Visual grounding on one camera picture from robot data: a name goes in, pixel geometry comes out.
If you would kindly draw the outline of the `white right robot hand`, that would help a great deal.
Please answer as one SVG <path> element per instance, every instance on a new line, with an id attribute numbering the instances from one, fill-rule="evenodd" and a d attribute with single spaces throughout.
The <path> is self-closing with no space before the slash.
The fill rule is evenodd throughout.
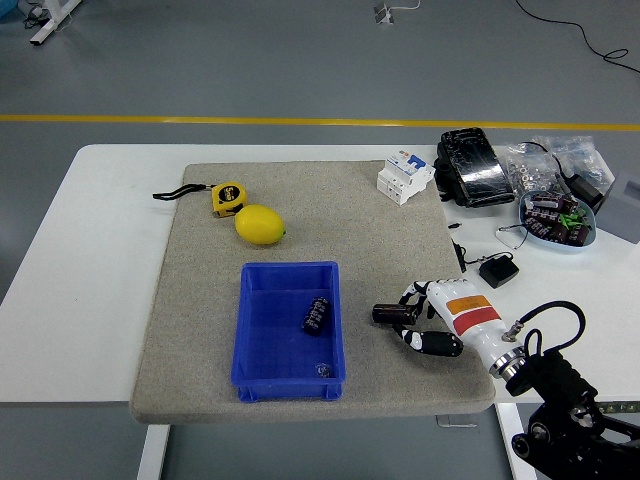
<path id="1" fill-rule="evenodd" d="M 426 355 L 457 357 L 463 349 L 476 350 L 484 368 L 498 378 L 507 377 L 524 364 L 524 347 L 517 340 L 505 340 L 507 327 L 489 300 L 466 279 L 416 281 L 401 297 L 400 304 L 417 296 L 412 305 L 419 314 L 427 308 L 448 327 L 444 331 L 418 332 L 402 323 L 392 324 L 396 334 L 413 350 Z"/>

